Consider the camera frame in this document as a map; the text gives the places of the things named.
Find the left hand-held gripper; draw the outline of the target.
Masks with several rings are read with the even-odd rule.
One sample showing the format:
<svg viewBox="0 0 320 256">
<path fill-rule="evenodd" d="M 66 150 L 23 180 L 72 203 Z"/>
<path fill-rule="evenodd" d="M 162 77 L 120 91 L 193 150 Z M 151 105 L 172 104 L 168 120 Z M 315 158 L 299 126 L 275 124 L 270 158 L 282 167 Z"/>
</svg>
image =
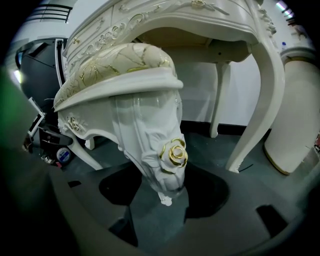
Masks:
<svg viewBox="0 0 320 256">
<path fill-rule="evenodd" d="M 31 154 L 36 150 L 46 164 L 62 168 L 72 159 L 68 146 L 73 143 L 73 139 L 61 134 L 58 127 L 46 121 L 46 114 L 32 97 L 28 101 L 37 111 L 37 116 L 27 132 L 22 149 Z"/>
</svg>

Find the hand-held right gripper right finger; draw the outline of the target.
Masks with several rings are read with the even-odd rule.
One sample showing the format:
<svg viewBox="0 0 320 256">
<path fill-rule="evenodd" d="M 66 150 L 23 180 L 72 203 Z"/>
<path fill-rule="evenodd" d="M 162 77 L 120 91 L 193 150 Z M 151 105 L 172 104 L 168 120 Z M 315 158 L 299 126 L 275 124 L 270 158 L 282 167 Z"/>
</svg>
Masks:
<svg viewBox="0 0 320 256">
<path fill-rule="evenodd" d="M 184 183 L 186 256 L 296 256 L 320 181 L 311 178 L 292 201 L 250 177 L 190 163 Z"/>
</svg>

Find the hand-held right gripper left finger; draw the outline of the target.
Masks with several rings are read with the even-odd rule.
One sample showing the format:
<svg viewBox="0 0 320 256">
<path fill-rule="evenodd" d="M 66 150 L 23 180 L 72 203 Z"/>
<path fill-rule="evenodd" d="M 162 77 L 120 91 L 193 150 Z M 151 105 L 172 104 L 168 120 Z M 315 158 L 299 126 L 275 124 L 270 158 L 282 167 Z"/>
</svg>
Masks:
<svg viewBox="0 0 320 256">
<path fill-rule="evenodd" d="M 64 173 L 49 176 L 61 213 L 82 256 L 139 256 L 141 251 L 118 237 L 130 223 L 129 207 L 107 200 L 90 180 L 70 187 Z"/>
</svg>

